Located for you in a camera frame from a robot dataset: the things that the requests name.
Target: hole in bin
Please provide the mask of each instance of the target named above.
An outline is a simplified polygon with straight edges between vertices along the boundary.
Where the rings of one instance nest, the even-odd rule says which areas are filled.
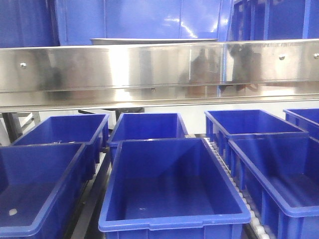
[[[9,210],[9,216],[14,216],[18,213],[18,210],[16,208],[12,208]]]

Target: metal rail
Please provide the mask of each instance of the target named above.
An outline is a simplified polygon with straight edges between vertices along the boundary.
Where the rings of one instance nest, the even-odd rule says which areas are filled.
[[[0,112],[319,99],[319,40],[0,49]]]

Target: plastic crate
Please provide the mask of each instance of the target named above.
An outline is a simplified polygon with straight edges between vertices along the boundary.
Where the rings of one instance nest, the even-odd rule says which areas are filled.
[[[286,120],[303,128],[309,135],[319,139],[319,109],[284,110]]]
[[[83,185],[85,147],[0,147],[0,238],[63,237]]]
[[[318,11],[315,0],[237,0],[232,40],[318,38]]]
[[[109,115],[53,116],[41,122],[12,145],[85,143],[88,169],[85,180],[95,173],[95,163],[100,161],[100,150],[109,137]]]
[[[276,239],[317,239],[319,141],[266,137],[229,143],[232,176],[250,195],[267,232]]]
[[[108,140],[111,162],[122,140],[153,138],[184,138],[187,130],[178,113],[121,114]]]
[[[91,38],[225,41],[233,10],[233,0],[55,0],[55,3],[61,45],[90,45]]]
[[[52,0],[1,0],[0,29],[0,48],[59,43]]]
[[[99,219],[108,239],[240,239],[249,221],[203,139],[120,143]]]
[[[206,135],[218,146],[219,154],[229,166],[229,139],[253,136],[308,136],[308,133],[262,110],[206,111]]]

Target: metal bolt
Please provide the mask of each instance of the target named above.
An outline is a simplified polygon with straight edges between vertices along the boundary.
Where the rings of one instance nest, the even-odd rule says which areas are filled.
[[[286,57],[286,55],[284,55],[284,54],[281,54],[281,55],[279,55],[279,60],[284,60],[285,59],[285,57]]]
[[[20,63],[20,67],[21,67],[21,68],[25,69],[25,68],[26,68],[26,66],[27,66],[27,64],[26,64],[26,63],[24,63],[24,62]]]

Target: bin bottom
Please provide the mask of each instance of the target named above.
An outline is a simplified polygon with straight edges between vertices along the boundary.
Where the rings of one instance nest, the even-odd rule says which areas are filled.
[[[126,181],[125,219],[214,214],[200,177],[158,177]]]
[[[306,175],[291,174],[269,180],[291,207],[319,206],[319,186]]]
[[[0,193],[0,227],[31,225],[54,186],[55,183],[9,185]]]

